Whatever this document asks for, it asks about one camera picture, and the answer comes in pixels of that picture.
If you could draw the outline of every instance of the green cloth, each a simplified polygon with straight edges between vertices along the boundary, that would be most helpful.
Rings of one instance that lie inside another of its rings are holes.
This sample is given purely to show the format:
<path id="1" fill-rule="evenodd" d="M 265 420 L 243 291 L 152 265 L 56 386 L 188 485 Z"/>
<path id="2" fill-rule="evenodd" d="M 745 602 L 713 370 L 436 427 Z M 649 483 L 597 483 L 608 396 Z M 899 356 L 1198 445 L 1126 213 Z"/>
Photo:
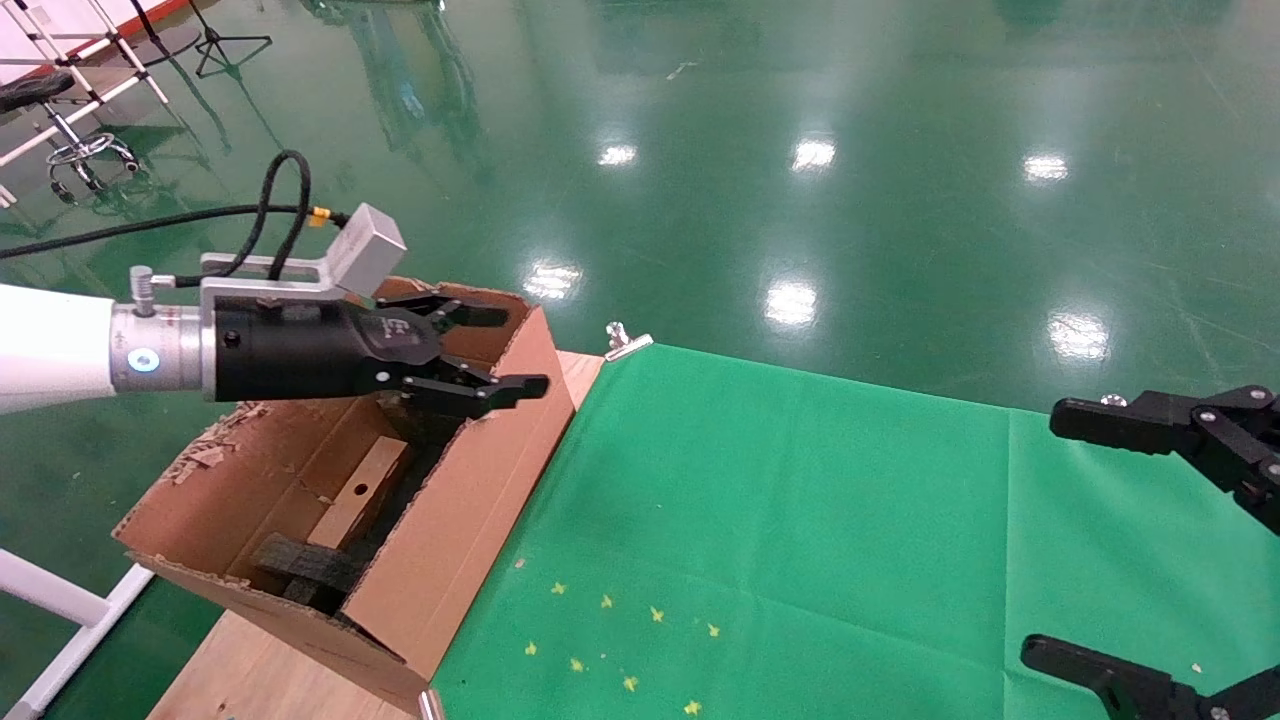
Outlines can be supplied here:
<path id="1" fill-rule="evenodd" d="M 1216 692 L 1280 662 L 1277 579 L 1179 459 L 655 346 L 604 368 L 434 684 L 460 719 L 1105 720 L 1027 634 Z"/>

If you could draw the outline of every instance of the stool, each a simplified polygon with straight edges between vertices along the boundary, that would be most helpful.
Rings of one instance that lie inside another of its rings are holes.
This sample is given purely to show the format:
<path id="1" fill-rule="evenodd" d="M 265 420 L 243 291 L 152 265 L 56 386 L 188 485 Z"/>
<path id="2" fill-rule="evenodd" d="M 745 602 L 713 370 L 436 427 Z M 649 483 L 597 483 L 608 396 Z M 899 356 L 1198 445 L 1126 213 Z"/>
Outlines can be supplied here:
<path id="1" fill-rule="evenodd" d="M 58 168 L 64 165 L 70 165 L 72 170 L 79 177 L 79 179 L 93 192 L 105 190 L 106 186 L 93 176 L 93 170 L 84 163 L 84 160 L 110 150 L 124 163 L 124 169 L 136 173 L 141 168 L 138 159 L 129 150 L 129 146 L 115 138 L 114 135 L 109 132 L 96 132 L 93 135 L 81 137 L 72 129 L 72 126 L 65 118 L 58 114 L 50 105 L 50 100 L 54 96 L 70 90 L 76 85 L 76 78 L 67 70 L 58 70 L 47 76 L 33 77 L 19 79 L 0 87 L 0 113 L 8 113 L 9 110 L 17 110 L 19 108 L 27 108 L 29 105 L 40 105 L 49 114 L 49 120 L 58 128 L 67 145 L 54 150 L 45 164 L 49 165 L 49 187 L 55 195 L 64 202 L 74 202 L 76 197 L 72 195 L 67 186 L 63 184 L 55 172 Z"/>

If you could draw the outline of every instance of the green floor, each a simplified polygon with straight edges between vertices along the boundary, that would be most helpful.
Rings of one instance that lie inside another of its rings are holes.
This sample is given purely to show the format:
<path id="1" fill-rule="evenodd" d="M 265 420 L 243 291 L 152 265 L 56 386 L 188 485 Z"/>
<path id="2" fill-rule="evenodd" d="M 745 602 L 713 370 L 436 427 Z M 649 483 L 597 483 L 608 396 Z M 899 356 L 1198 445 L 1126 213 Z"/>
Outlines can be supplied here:
<path id="1" fill-rule="evenodd" d="M 248 202 L 294 147 L 317 202 L 398 219 L 403 273 L 541 296 L 571 350 L 602 351 L 622 319 L 1037 410 L 1280 387 L 1274 3 L 264 4 L 207 12 L 275 37 L 242 82 L 157 68 L 175 115 L 140 88 L 108 118 L 150 178 L 67 208 L 35 155 L 0 170 L 22 197 L 0 243 Z M 246 229 L 0 264 L 0 282 L 123 299 L 131 264 L 189 272 Z M 127 566 L 110 527 L 221 410 L 151 396 L 0 418 L 0 547 L 105 593 Z M 142 717 L 216 614 L 156 584 L 51 716 Z M 0 707 L 69 634 L 0 597 Z"/>

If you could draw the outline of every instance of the cardboard box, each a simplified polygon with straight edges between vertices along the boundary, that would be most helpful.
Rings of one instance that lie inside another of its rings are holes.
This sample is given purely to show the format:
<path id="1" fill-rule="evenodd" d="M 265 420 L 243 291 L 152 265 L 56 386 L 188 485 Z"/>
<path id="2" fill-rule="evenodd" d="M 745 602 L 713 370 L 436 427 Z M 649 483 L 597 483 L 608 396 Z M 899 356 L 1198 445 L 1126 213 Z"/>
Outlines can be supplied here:
<path id="1" fill-rule="evenodd" d="M 425 287 L 392 279 L 379 295 Z M 440 290 L 511 311 L 502 329 L 454 328 L 445 352 L 494 374 L 547 374 L 550 389 L 462 424 L 346 598 L 342 614 L 356 626 L 278 597 L 282 580 L 250 556 L 270 533 L 306 541 L 378 438 L 398 437 L 371 397 L 241 405 L 114 532 L 140 565 L 411 714 L 573 413 L 540 307 L 495 291 Z"/>

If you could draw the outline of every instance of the black seat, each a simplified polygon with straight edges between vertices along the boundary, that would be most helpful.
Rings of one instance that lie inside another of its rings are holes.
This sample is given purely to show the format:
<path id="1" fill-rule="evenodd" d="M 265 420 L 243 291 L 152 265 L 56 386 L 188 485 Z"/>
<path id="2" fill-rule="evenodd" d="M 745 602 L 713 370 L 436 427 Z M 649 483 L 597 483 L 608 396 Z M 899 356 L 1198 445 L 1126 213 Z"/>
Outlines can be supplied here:
<path id="1" fill-rule="evenodd" d="M 47 102 L 55 95 L 70 90 L 73 85 L 76 85 L 76 78 L 67 70 L 10 82 L 0 87 L 0 113 Z"/>

